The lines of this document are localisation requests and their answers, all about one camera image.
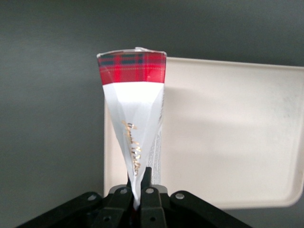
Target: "screw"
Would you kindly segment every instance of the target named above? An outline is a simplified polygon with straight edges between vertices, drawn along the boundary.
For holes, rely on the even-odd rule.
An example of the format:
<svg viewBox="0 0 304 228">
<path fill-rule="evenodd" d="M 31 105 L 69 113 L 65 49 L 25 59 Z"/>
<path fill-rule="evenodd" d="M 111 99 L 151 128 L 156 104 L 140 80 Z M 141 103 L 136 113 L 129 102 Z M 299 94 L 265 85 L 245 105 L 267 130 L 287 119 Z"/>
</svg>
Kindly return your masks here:
<svg viewBox="0 0 304 228">
<path fill-rule="evenodd" d="M 110 220 L 111 220 L 111 216 L 105 216 L 105 217 L 104 217 L 104 221 L 105 221 L 105 222 L 108 222 L 108 221 L 110 221 Z"/>
<path fill-rule="evenodd" d="M 149 188 L 149 189 L 146 190 L 146 193 L 148 193 L 148 194 L 151 194 L 151 193 L 153 193 L 153 192 L 154 192 L 154 189 L 150 189 L 150 188 Z"/>
<path fill-rule="evenodd" d="M 93 201 L 93 200 L 95 200 L 96 199 L 96 195 L 92 195 L 92 196 L 90 196 L 89 198 L 87 198 L 87 200 L 88 201 Z"/>
<path fill-rule="evenodd" d="M 127 189 L 121 189 L 121 190 L 120 190 L 120 194 L 126 194 L 127 192 L 128 192 Z"/>
<path fill-rule="evenodd" d="M 185 196 L 184 196 L 184 194 L 182 194 L 182 193 L 177 193 L 177 194 L 175 195 L 175 198 L 177 198 L 178 200 L 181 200 L 181 199 L 185 198 Z"/>
</svg>

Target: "tartan pattern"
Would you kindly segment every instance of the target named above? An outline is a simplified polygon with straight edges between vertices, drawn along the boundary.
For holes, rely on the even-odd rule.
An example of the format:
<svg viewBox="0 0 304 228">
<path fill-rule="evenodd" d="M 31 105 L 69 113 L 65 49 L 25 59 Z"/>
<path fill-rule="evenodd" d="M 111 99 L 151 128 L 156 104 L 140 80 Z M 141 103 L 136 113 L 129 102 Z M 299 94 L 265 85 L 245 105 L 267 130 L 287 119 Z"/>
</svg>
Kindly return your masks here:
<svg viewBox="0 0 304 228">
<path fill-rule="evenodd" d="M 98 57 L 103 85 L 114 82 L 164 83 L 166 54 L 164 52 L 114 52 Z"/>
</svg>

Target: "plastic tray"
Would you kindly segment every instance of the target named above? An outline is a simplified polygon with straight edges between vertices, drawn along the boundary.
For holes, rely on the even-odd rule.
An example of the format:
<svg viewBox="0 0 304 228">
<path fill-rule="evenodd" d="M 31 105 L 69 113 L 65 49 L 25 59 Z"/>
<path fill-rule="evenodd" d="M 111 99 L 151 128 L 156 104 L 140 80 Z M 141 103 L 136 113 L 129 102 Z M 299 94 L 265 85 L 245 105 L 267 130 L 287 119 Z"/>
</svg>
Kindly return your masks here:
<svg viewBox="0 0 304 228">
<path fill-rule="evenodd" d="M 223 209 L 295 203 L 304 182 L 304 67 L 168 58 L 161 184 Z M 105 193 L 127 172 L 105 109 Z"/>
</svg>

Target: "gray background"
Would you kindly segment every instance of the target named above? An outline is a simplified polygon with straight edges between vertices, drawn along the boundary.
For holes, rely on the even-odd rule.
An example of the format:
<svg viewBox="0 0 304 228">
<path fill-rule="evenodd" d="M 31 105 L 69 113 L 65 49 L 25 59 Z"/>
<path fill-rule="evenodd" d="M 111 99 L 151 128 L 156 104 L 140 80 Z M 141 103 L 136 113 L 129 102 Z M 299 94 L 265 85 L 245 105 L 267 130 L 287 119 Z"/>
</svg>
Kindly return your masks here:
<svg viewBox="0 0 304 228">
<path fill-rule="evenodd" d="M 304 66 L 302 0 L 0 1 L 0 227 L 86 191 L 102 194 L 96 54 Z M 228 210 L 256 228 L 304 227 L 288 208 Z"/>
</svg>

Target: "cone-shaped bag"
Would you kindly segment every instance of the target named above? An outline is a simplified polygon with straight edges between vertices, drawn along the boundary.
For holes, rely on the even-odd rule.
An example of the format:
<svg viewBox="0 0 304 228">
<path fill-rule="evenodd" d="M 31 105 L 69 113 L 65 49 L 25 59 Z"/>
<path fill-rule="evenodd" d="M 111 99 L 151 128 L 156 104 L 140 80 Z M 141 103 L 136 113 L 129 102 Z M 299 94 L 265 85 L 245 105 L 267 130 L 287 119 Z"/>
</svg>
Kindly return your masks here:
<svg viewBox="0 0 304 228">
<path fill-rule="evenodd" d="M 98 54 L 97 59 L 137 210 L 149 152 L 162 124 L 166 53 L 135 48 Z"/>
</svg>

